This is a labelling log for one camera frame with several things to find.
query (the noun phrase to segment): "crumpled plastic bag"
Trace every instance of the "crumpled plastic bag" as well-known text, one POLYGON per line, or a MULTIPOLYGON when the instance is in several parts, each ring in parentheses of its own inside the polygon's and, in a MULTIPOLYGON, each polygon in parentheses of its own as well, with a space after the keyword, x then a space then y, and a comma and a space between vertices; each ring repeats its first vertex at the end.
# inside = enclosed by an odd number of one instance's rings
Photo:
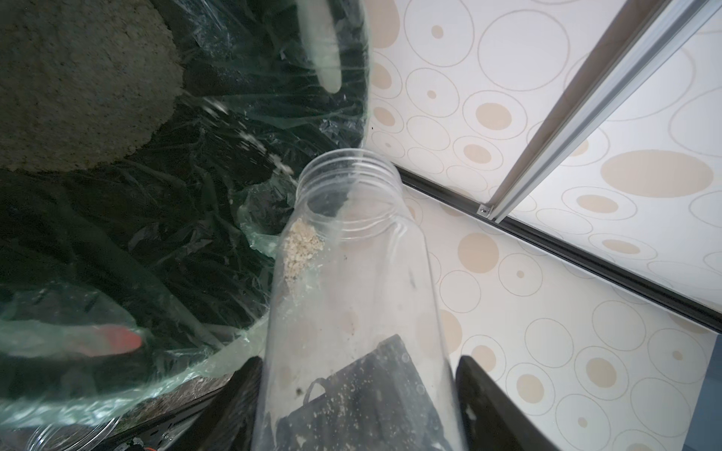
POLYGON ((0 170, 0 428, 101 424, 263 351, 293 176, 365 127, 359 1, 298 1, 156 0, 185 94, 153 139, 0 170))

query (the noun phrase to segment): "beige circle pattern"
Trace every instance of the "beige circle pattern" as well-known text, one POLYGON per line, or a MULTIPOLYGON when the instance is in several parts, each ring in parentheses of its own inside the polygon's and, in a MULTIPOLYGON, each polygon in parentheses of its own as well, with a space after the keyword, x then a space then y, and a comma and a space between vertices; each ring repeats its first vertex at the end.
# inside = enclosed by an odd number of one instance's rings
POLYGON ((372 61, 370 77, 371 92, 385 99, 398 97, 404 85, 399 70, 390 59, 379 52, 373 52, 372 61))
POLYGON ((588 396, 566 395, 557 404, 555 418, 562 437, 577 450, 599 451, 609 443, 609 417, 588 396))
POLYGON ((371 135, 371 142, 375 150, 390 158, 403 158, 406 154, 404 145, 392 135, 383 131, 376 131, 371 135))
POLYGON ((574 355, 571 334, 551 318, 539 318, 526 326, 524 343, 531 358, 549 368, 563 367, 574 355))
POLYGON ((375 126, 389 133, 398 133, 404 130, 404 119, 401 117, 401 113, 385 100, 369 100, 368 109, 371 113, 372 128, 375 126))
POLYGON ((446 351, 449 353, 456 352, 459 346, 461 346, 461 324, 456 319, 456 316, 447 310, 439 310, 439 320, 444 330, 446 351))
POLYGON ((624 235, 596 233, 589 236, 589 242, 597 249, 611 253, 614 257, 634 260, 651 260, 657 257, 657 251, 645 242, 624 235))
POLYGON ((678 437, 687 431, 692 409, 672 384, 655 377, 637 381, 631 390, 632 410, 650 431, 662 437, 678 437))
POLYGON ((366 22, 371 30, 371 45, 374 48, 391 47, 401 29, 401 20, 396 4, 388 0, 364 0, 366 22))
POLYGON ((411 0, 404 32, 414 53, 432 66, 455 66, 474 44, 471 14, 459 0, 411 0))
POLYGON ((619 221, 637 214, 637 205, 632 199, 606 188, 570 188, 562 193, 562 202, 571 211, 594 219, 619 221))
POLYGON ((499 264, 499 280, 504 288, 516 296, 531 296, 544 282, 542 268, 527 254, 515 253, 504 257, 499 264))
POLYGON ((406 93, 416 108, 436 118, 452 115, 459 104, 454 83, 435 69, 424 67, 410 73, 406 78, 406 93))
POLYGON ((490 336, 469 337, 461 347, 461 353, 476 360, 493 380, 499 380, 506 370, 506 354, 499 342, 490 336))
POLYGON ((574 359, 574 372, 582 388, 595 398, 621 398, 629 388, 629 375, 622 360, 608 349, 589 346, 574 359))
POLYGON ((467 313, 477 308, 482 298, 479 282, 466 271, 451 271, 441 279, 441 301, 452 312, 467 313))
POLYGON ((647 343, 652 365, 667 379, 692 384, 705 376, 707 357, 700 344, 677 329, 661 329, 647 343))
POLYGON ((597 128, 560 163, 562 166, 586 166, 598 162, 609 152, 609 137, 597 128))
POLYGON ((498 147, 486 139, 462 136, 453 143, 454 154, 467 166, 478 170, 496 170, 504 164, 498 147))
POLYGON ((472 273, 488 273, 499 261, 499 247, 484 233, 471 233, 458 244, 458 259, 472 273))
POLYGON ((611 187, 627 194, 652 198, 699 193, 714 179, 701 160, 669 150, 635 150, 612 157, 601 166, 611 187))
POLYGON ((421 225, 424 220, 424 210, 421 208, 418 202, 411 198, 404 198, 404 203, 411 213, 411 217, 414 219, 417 225, 421 225))
POLYGON ((535 364, 520 363, 511 367, 506 375, 506 393, 527 415, 544 415, 554 405, 554 384, 535 364))
POLYGON ((605 301, 592 313, 596 336, 618 351, 633 351, 647 336, 644 320, 637 310, 620 301, 605 301))
POLYGON ((470 95, 461 107, 466 124, 491 139, 515 138, 526 129, 524 106, 509 94, 480 91, 470 95))
POLYGON ((628 429, 614 438, 612 451, 667 451, 656 438, 638 429, 628 429))
POLYGON ((479 67, 499 87, 531 91, 562 73, 569 52, 569 36, 558 20, 522 9, 499 16, 484 30, 479 39, 479 67))

